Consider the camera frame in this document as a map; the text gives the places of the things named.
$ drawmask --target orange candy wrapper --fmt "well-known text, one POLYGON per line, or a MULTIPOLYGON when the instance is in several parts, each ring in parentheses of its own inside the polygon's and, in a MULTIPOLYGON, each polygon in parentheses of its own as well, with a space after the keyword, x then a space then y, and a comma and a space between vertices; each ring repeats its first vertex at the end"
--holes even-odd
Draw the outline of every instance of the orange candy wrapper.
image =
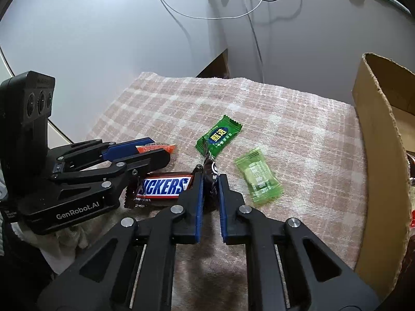
POLYGON ((148 151, 154 151, 158 148, 164 148, 169 154, 172 154, 174 151, 174 148, 176 147, 176 144, 160 144, 160 143, 152 143, 144 146, 136 146, 136 149, 139 153, 144 153, 148 151))

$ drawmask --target metal screw head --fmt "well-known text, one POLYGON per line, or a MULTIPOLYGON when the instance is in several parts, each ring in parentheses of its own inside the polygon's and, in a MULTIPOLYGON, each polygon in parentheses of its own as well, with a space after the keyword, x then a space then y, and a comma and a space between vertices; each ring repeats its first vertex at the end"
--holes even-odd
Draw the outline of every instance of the metal screw head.
POLYGON ((103 183, 101 183, 101 186, 103 188, 108 188, 111 186, 111 181, 104 181, 103 183))
POLYGON ((124 217, 121 220, 121 225, 123 227, 131 227, 134 224, 134 219, 132 217, 124 217))
POLYGON ((251 206, 248 206, 248 205, 243 204, 242 206, 240 206, 240 207, 239 207, 239 211, 240 211, 242 214, 249 214, 250 212, 252 212, 252 207, 251 207, 251 206))
POLYGON ((297 228, 297 227, 299 227, 299 226, 300 226, 301 221, 300 221, 300 220, 298 220, 298 218, 292 217, 292 218, 289 218, 289 219, 288 219, 287 223, 288 223, 288 225, 289 225, 290 227, 292 227, 292 228, 297 228))
POLYGON ((174 206, 171 206, 170 211, 174 214, 180 214, 184 211, 184 208, 181 205, 176 204, 174 206))

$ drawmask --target cardboard flap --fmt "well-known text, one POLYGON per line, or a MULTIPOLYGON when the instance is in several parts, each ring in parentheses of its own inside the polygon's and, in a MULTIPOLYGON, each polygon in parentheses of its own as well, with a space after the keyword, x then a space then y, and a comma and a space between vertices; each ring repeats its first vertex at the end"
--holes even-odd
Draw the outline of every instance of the cardboard flap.
POLYGON ((409 112, 392 107, 396 126, 405 150, 415 152, 415 116, 409 112))
POLYGON ((368 171, 368 212, 355 271, 385 298, 398 278, 411 222, 406 152, 391 105, 406 112, 400 118, 410 126, 415 76, 388 59, 365 54, 352 93, 368 171))

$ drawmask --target light green candy wrapper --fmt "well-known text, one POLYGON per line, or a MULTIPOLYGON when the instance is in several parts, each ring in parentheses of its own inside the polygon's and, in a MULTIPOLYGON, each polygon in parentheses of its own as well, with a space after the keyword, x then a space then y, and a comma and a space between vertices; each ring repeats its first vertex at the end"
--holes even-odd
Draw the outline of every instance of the light green candy wrapper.
POLYGON ((255 205, 279 198, 284 189, 266 164, 259 148, 235 159, 236 166, 244 175, 255 205))

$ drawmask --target blue gripper pad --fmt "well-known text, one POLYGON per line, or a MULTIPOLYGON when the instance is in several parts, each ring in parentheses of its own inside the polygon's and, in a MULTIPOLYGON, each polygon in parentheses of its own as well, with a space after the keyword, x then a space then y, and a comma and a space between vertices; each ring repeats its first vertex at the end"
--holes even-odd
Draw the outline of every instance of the blue gripper pad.
POLYGON ((218 177, 218 196, 220 231, 223 242, 226 244, 241 244, 242 238, 249 234, 247 224, 237 217, 239 207, 245 204, 244 197, 241 193, 229 189, 226 174, 221 174, 218 177))
POLYGON ((196 210, 196 242, 200 242, 200 234, 202 230, 202 221, 203 221, 203 178, 199 185, 199 196, 198 196, 198 207, 196 210))
POLYGON ((227 215, 226 215, 226 205, 225 205, 225 197, 223 195, 223 185, 222 179, 219 176, 218 179, 218 187, 219 187, 219 216, 220 216, 220 232, 222 234, 223 243, 226 243, 228 238, 228 223, 227 223, 227 215))
POLYGON ((138 154, 136 146, 143 146, 147 144, 154 143, 154 140, 147 137, 137 140, 126 141, 124 143, 110 145, 108 150, 103 152, 102 159, 104 161, 113 161, 120 158, 125 158, 128 156, 132 156, 134 154, 138 154))

